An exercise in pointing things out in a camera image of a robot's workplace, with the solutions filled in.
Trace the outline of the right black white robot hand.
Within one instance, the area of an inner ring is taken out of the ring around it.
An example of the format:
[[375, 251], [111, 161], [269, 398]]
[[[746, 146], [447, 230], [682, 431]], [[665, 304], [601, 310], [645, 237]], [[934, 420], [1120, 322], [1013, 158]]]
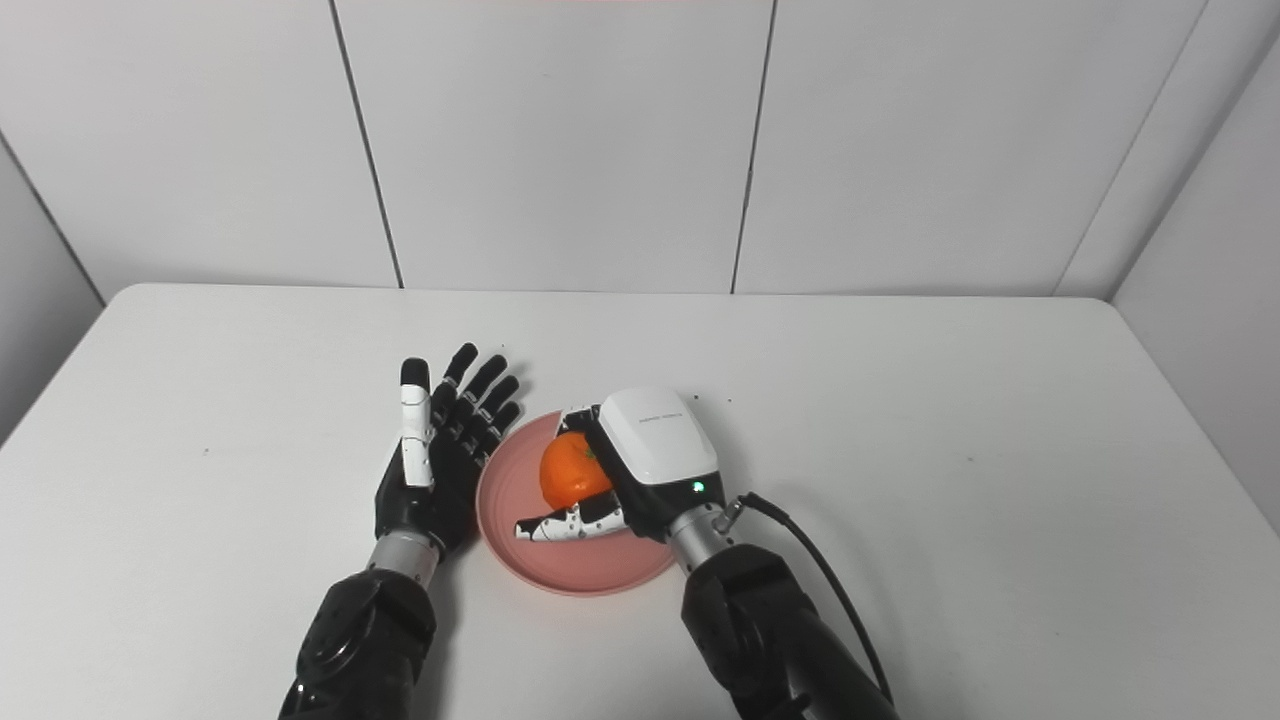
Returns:
[[631, 530], [664, 543], [695, 518], [724, 510], [717, 452], [673, 389], [643, 387], [561, 416], [557, 438], [579, 433], [609, 486], [544, 516], [515, 523], [535, 543], [586, 541]]

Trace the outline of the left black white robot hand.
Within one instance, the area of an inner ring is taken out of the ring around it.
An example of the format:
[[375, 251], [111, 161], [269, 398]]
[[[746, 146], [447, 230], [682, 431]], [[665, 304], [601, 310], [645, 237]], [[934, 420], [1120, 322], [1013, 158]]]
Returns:
[[474, 370], [477, 356], [475, 345], [463, 345], [431, 392], [428, 459], [434, 487], [410, 487], [399, 452], [388, 462], [375, 495], [376, 538], [407, 530], [445, 560], [476, 536], [480, 475], [521, 414], [515, 401], [520, 382], [507, 357], [495, 354]]

